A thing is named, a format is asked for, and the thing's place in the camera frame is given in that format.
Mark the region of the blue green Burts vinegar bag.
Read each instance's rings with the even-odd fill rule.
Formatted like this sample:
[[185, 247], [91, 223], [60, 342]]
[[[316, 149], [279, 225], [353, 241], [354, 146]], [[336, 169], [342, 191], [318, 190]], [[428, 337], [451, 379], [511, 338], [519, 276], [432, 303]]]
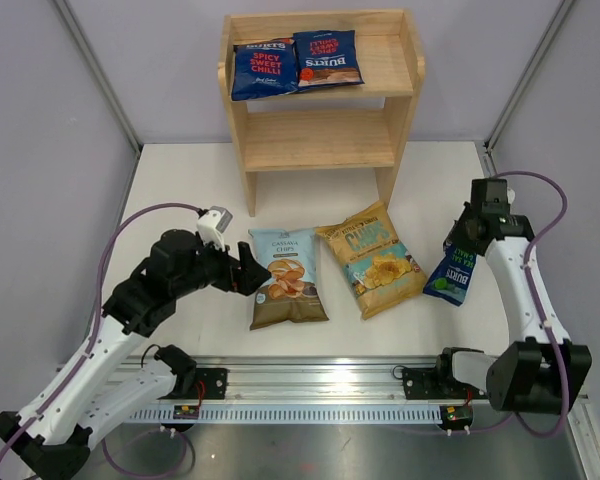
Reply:
[[444, 257], [429, 276], [423, 293], [459, 307], [465, 302], [477, 255], [451, 243], [446, 243], [443, 251]]

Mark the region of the blue Burts chilli bag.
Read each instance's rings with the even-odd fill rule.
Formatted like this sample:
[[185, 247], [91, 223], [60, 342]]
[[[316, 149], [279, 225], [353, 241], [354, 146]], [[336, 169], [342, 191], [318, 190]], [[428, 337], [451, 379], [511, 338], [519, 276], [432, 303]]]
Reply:
[[298, 91], [295, 42], [275, 38], [234, 47], [233, 101], [247, 101]]
[[293, 34], [299, 69], [298, 90], [364, 83], [354, 30], [316, 30]]

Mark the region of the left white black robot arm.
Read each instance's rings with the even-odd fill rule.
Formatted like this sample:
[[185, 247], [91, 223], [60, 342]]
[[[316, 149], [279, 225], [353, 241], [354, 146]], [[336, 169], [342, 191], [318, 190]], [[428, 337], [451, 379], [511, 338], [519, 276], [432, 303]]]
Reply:
[[250, 296], [270, 272], [241, 242], [237, 257], [197, 233], [170, 230], [105, 302], [99, 322], [52, 383], [18, 412], [0, 413], [0, 438], [41, 479], [70, 479], [113, 429], [163, 397], [203, 395], [196, 361], [161, 347], [131, 379], [107, 394], [118, 365], [171, 317], [177, 301], [212, 286]]

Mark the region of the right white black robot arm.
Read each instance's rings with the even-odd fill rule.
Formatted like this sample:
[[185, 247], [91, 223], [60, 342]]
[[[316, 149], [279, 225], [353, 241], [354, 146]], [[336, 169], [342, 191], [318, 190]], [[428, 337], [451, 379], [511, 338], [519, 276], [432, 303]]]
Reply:
[[552, 306], [536, 257], [539, 239], [526, 216], [512, 213], [505, 179], [472, 181], [436, 270], [447, 287], [436, 294], [458, 303], [469, 286], [468, 268], [483, 258], [498, 287], [511, 343], [498, 356], [444, 349], [433, 374], [443, 395], [472, 386], [493, 409], [516, 414], [565, 415], [573, 406], [592, 357], [587, 346], [572, 342]]

